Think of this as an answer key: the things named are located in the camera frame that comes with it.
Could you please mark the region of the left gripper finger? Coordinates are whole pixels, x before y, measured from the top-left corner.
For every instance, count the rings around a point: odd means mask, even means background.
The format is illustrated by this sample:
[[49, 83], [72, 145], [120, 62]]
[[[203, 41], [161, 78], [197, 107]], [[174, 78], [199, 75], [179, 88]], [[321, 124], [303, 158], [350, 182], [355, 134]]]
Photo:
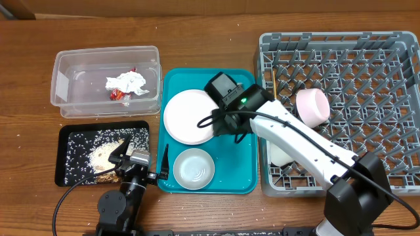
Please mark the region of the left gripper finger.
[[162, 157], [160, 174], [159, 174], [159, 178], [161, 180], [168, 180], [168, 177], [169, 177], [168, 151], [169, 151], [169, 144], [166, 144], [165, 151]]
[[131, 135], [128, 135], [122, 144], [120, 144], [108, 157], [108, 161], [112, 164], [119, 164], [122, 161], [129, 160], [130, 156], [127, 155], [127, 150], [131, 141]]

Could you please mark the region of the grey bowl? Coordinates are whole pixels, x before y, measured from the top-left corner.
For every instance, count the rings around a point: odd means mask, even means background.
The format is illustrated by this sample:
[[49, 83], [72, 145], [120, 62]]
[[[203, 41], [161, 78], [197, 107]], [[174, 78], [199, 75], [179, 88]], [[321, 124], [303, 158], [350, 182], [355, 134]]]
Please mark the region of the grey bowl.
[[215, 175], [213, 158], [206, 151], [190, 148], [178, 155], [173, 164], [177, 183], [188, 190], [206, 187]]

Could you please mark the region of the rice and food scraps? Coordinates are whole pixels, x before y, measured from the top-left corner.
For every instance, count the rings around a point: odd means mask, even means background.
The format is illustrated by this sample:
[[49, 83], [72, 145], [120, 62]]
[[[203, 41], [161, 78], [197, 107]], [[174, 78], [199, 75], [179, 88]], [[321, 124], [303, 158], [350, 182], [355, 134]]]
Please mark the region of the rice and food scraps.
[[126, 137], [131, 141], [126, 154], [136, 149], [149, 150], [147, 128], [122, 128], [72, 132], [66, 143], [64, 185], [72, 186], [81, 179], [114, 168], [108, 158]]

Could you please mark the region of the pink plate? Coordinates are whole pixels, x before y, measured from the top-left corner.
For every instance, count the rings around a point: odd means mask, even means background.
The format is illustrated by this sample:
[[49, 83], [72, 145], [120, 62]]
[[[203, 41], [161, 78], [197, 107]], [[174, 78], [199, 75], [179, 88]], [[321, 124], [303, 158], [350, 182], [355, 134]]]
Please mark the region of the pink plate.
[[203, 90], [190, 89], [173, 96], [165, 106], [163, 123], [166, 131], [176, 141], [198, 145], [213, 137], [213, 127], [198, 128], [199, 121], [210, 116], [216, 103]]

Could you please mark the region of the white cup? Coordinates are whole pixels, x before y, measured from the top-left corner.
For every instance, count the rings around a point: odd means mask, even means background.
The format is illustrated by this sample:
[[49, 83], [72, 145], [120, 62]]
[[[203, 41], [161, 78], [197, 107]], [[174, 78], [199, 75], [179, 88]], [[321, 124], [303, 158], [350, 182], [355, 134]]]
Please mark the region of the white cup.
[[277, 167], [282, 167], [292, 163], [293, 159], [278, 146], [270, 143], [270, 162]]

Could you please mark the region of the red snack wrapper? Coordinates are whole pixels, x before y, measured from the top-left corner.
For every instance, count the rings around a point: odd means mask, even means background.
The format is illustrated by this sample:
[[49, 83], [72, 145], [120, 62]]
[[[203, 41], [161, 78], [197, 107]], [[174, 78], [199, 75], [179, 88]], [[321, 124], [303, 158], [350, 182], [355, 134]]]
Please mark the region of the red snack wrapper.
[[130, 100], [131, 99], [131, 79], [126, 73], [122, 73], [116, 78], [108, 77], [107, 82], [111, 83], [110, 100]]

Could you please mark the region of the white napkin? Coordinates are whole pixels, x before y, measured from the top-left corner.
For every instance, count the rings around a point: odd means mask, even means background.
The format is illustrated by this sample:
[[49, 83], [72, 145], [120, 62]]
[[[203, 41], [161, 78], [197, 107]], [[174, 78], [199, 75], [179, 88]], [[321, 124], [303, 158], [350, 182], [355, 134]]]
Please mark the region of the white napkin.
[[124, 93], [135, 93], [137, 96], [149, 93], [149, 90], [142, 89], [146, 84], [145, 78], [135, 71], [122, 73], [118, 77], [107, 77], [106, 90], [118, 89]]

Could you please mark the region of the small pink bowl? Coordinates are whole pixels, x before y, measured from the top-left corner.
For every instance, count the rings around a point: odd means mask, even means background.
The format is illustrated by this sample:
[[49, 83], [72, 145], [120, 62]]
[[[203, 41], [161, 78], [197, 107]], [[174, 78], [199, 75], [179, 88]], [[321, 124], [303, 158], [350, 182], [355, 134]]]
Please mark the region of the small pink bowl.
[[327, 96], [320, 89], [300, 90], [295, 101], [297, 113], [306, 126], [314, 128], [329, 119], [329, 102]]

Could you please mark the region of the wooden chopstick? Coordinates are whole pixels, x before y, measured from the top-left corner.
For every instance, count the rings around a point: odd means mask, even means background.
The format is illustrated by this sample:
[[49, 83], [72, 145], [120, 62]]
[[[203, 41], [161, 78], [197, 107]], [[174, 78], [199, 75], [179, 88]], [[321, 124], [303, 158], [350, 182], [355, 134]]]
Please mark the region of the wooden chopstick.
[[277, 99], [276, 75], [275, 75], [274, 69], [272, 69], [272, 87], [273, 87], [274, 99]]

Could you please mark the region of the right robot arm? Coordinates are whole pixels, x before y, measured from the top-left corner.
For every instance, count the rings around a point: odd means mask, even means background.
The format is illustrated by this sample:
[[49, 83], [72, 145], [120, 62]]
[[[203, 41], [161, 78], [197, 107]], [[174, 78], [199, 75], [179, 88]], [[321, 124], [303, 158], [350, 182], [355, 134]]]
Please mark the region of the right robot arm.
[[211, 125], [214, 135], [233, 134], [238, 142], [256, 134], [286, 152], [326, 191], [325, 218], [312, 235], [372, 235], [373, 222], [393, 201], [380, 158], [330, 142], [258, 84], [244, 88], [220, 72], [204, 91], [218, 107], [200, 128]]

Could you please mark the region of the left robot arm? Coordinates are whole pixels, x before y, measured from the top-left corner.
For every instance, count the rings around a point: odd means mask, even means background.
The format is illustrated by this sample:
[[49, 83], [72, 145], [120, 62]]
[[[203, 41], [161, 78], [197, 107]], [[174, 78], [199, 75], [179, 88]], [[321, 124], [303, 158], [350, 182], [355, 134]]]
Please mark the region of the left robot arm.
[[136, 220], [146, 187], [156, 186], [159, 180], [169, 177], [168, 146], [160, 172], [155, 173], [150, 170], [152, 158], [147, 151], [136, 149], [127, 155], [130, 141], [131, 137], [126, 137], [108, 157], [116, 167], [114, 172], [121, 178], [121, 185], [118, 190], [107, 191], [100, 197], [96, 235], [144, 235], [136, 226]]

